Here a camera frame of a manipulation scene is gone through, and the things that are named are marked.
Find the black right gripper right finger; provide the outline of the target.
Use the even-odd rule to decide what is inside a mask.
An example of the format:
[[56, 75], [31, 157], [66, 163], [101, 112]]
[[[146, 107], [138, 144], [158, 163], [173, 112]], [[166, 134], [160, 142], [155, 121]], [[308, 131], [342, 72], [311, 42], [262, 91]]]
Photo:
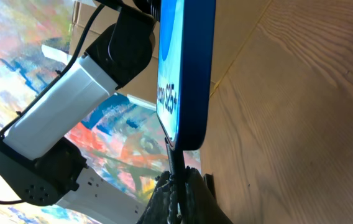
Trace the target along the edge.
[[204, 179], [195, 168], [186, 168], [186, 214], [187, 224], [232, 224], [221, 210]]

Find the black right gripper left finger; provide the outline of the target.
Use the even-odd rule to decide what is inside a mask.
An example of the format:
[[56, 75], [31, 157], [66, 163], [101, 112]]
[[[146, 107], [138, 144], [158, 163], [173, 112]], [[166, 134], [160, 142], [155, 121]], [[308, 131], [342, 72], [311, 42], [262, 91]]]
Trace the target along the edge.
[[157, 184], [143, 214], [136, 224], [171, 224], [177, 222], [177, 187], [169, 171], [156, 179]]

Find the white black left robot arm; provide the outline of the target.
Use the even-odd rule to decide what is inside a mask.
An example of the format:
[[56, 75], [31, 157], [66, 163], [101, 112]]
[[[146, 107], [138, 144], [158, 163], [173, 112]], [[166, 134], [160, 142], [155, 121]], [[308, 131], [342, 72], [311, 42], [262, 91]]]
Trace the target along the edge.
[[0, 130], [0, 176], [18, 203], [58, 205], [101, 223], [135, 223], [145, 207], [91, 168], [65, 135], [150, 63], [160, 1], [101, 1], [119, 13], [86, 50]]

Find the blue Galaxy smartphone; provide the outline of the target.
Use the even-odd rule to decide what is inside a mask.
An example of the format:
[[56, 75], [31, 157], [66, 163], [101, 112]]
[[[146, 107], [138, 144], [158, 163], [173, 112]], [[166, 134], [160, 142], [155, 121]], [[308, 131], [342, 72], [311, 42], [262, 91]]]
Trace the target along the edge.
[[161, 3], [156, 111], [174, 150], [204, 141], [215, 15], [216, 0]]

